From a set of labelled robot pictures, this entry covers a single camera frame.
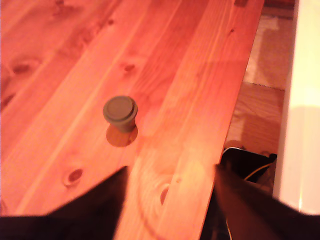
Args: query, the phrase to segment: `gray knob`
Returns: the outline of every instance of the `gray knob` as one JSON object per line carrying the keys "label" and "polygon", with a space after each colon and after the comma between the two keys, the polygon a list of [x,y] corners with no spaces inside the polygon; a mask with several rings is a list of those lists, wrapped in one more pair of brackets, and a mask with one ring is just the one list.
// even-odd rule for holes
{"label": "gray knob", "polygon": [[103,107],[103,116],[123,133],[131,132],[136,127],[138,106],[129,96],[115,96]]}

